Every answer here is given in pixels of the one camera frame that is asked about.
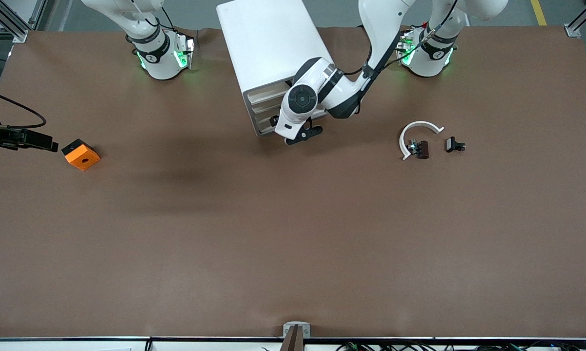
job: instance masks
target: black clip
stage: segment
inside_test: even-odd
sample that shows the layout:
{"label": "black clip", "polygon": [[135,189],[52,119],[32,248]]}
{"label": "black clip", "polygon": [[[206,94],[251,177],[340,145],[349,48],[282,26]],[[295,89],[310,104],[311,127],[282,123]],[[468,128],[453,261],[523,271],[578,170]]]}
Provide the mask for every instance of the black clip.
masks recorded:
{"label": "black clip", "polygon": [[452,151],[464,151],[466,150],[466,144],[464,144],[463,142],[457,142],[455,141],[455,137],[451,137],[447,139],[447,144],[446,144],[446,151],[447,153],[451,153]]}
{"label": "black clip", "polygon": [[275,127],[278,125],[278,118],[280,118],[280,116],[278,115],[269,118],[269,124],[271,124],[271,127]]}
{"label": "black clip", "polygon": [[56,153],[59,145],[53,137],[30,129],[4,126],[0,123],[0,147],[10,150],[40,149]]}
{"label": "black clip", "polygon": [[310,123],[310,126],[308,126],[308,128],[302,126],[302,128],[299,129],[299,132],[297,132],[297,136],[294,139],[286,138],[284,139],[284,142],[286,142],[286,144],[289,146],[295,145],[300,141],[306,141],[309,138],[316,137],[317,135],[323,133],[323,127],[312,126],[312,117],[308,118],[307,122]]}
{"label": "black clip", "polygon": [[429,144],[425,140],[416,142],[416,139],[413,138],[410,140],[408,150],[411,154],[416,156],[416,158],[420,158],[421,160],[426,160],[429,158]]}

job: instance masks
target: black cable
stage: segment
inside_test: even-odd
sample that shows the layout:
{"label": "black cable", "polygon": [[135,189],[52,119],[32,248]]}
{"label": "black cable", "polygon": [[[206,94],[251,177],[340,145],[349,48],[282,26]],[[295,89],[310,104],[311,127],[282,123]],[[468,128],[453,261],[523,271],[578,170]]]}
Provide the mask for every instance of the black cable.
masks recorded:
{"label": "black cable", "polygon": [[[371,58],[371,53],[373,51],[373,47],[371,47],[371,44],[369,44],[369,54],[366,56],[366,62],[369,62],[370,58]],[[356,73],[360,73],[362,71],[362,67],[358,68],[357,70],[353,71],[353,72],[348,72],[348,73],[343,73],[346,76],[353,76]]]}
{"label": "black cable", "polygon": [[174,27],[174,23],[173,23],[173,22],[172,22],[172,20],[170,19],[170,16],[168,15],[168,12],[167,12],[167,11],[165,11],[165,7],[162,7],[162,6],[161,6],[161,9],[163,10],[163,13],[165,14],[165,17],[167,17],[167,18],[168,18],[168,22],[170,22],[170,27],[172,27],[172,28],[173,28],[173,27]]}
{"label": "black cable", "polygon": [[165,28],[165,29],[170,29],[170,31],[174,31],[175,33],[179,33],[179,32],[178,32],[178,31],[177,31],[175,28],[172,28],[172,27],[167,27],[167,26],[164,26],[164,25],[162,25],[162,24],[161,24],[161,20],[159,20],[159,18],[158,18],[158,17],[155,17],[155,18],[156,18],[156,24],[153,24],[152,22],[150,22],[150,20],[149,20],[149,19],[147,19],[147,18],[143,17],[143,19],[144,19],[144,20],[146,20],[146,22],[148,22],[148,24],[149,24],[150,26],[152,26],[152,27],[158,27],[158,26],[161,26],[161,27],[163,27],[163,28]]}
{"label": "black cable", "polygon": [[144,348],[144,351],[151,351],[152,350],[152,338],[148,339],[148,341],[146,341],[146,347]]}
{"label": "black cable", "polygon": [[41,114],[37,113],[37,111],[35,111],[34,109],[31,109],[30,107],[24,106],[23,104],[16,102],[14,100],[11,100],[10,98],[5,97],[1,94],[0,94],[0,98],[2,98],[3,100],[5,100],[7,102],[14,104],[15,106],[18,106],[18,107],[21,107],[22,109],[27,110],[28,112],[34,114],[35,116],[39,117],[39,119],[41,119],[41,123],[31,124],[30,126],[7,126],[7,127],[14,128],[14,129],[32,129],[32,128],[43,127],[46,125],[46,118],[44,118],[44,116],[42,116]]}
{"label": "black cable", "polygon": [[404,345],[402,348],[397,349],[394,345],[390,345],[390,348],[393,351],[405,351],[406,349],[412,349],[412,351],[418,351],[416,350],[414,347],[412,347],[412,345]]}
{"label": "black cable", "polygon": [[576,345],[565,344],[563,342],[558,342],[558,341],[555,341],[555,340],[538,340],[538,341],[534,342],[533,344],[531,344],[531,345],[529,345],[527,347],[523,347],[521,349],[523,349],[524,351],[526,351],[529,348],[534,347],[535,345],[540,344],[540,343],[545,343],[545,344],[550,345],[550,346],[553,346],[554,345],[554,347],[559,347],[563,351],[570,351],[571,349],[574,349],[576,351],[580,351],[581,350],[581,348],[578,347],[578,346],[576,346]]}
{"label": "black cable", "polygon": [[446,17],[442,20],[442,22],[440,22],[440,27],[444,26],[444,24],[449,19],[449,17],[451,17],[451,14],[453,14],[453,10],[455,9],[455,5],[457,5],[457,0],[455,0],[453,2],[453,5],[451,6],[451,9],[449,10],[449,13],[447,13]]}

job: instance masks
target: gray floor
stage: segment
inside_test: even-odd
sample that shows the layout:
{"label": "gray floor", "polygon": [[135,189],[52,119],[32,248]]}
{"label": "gray floor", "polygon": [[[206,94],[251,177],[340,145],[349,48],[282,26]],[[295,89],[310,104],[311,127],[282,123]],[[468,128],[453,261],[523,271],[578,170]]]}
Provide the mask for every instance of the gray floor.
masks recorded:
{"label": "gray floor", "polygon": [[[166,0],[174,25],[188,29],[219,28],[215,7],[228,0]],[[54,0],[46,18],[48,31],[119,31],[108,18],[84,6],[81,0]],[[310,16],[318,27],[355,27],[361,24],[358,0],[304,0]],[[540,0],[548,25],[560,26],[580,13],[584,0]],[[418,0],[408,11],[404,24],[420,24],[428,20],[431,0]],[[165,22],[162,13],[158,14]],[[509,0],[503,13],[488,22],[469,18],[473,26],[537,26],[530,0]],[[581,30],[586,45],[586,24]],[[0,40],[0,58],[6,58],[11,44]]]}

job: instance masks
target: metal frame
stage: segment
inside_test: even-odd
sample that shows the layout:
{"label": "metal frame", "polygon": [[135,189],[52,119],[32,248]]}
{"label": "metal frame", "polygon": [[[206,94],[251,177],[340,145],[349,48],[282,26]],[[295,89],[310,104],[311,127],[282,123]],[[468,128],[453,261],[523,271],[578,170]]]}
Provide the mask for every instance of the metal frame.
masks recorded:
{"label": "metal frame", "polygon": [[26,35],[32,29],[3,0],[0,0],[0,24],[14,36],[14,42],[26,42]]}
{"label": "metal frame", "polygon": [[[0,342],[14,341],[150,341],[150,342],[282,342],[281,337],[0,337]],[[517,346],[528,346],[537,340],[550,340],[576,345],[586,345],[586,337],[310,337],[304,344],[342,344],[342,342],[363,342],[365,344],[399,342],[409,340],[429,345],[493,345],[511,342]]]}
{"label": "metal frame", "polygon": [[570,23],[564,24],[567,36],[571,38],[579,38],[581,36],[580,29],[586,22],[586,5],[581,13],[572,20]]}
{"label": "metal frame", "polygon": [[41,14],[45,11],[48,0],[37,0],[31,18],[28,19],[28,24],[32,29],[39,29],[39,20],[41,20]]}

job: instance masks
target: brown table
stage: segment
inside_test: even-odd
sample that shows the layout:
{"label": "brown table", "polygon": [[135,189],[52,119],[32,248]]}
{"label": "brown table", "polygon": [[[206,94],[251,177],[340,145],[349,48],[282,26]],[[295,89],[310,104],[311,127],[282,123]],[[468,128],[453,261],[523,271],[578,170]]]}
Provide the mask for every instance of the brown table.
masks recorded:
{"label": "brown table", "polygon": [[[321,35],[366,57],[361,29]],[[123,37],[34,32],[6,65],[0,93],[103,159],[0,150],[0,337],[586,337],[586,56],[562,28],[465,28],[439,77],[391,67],[294,147],[254,135],[221,32],[166,82]],[[446,130],[404,162],[420,119]]]}

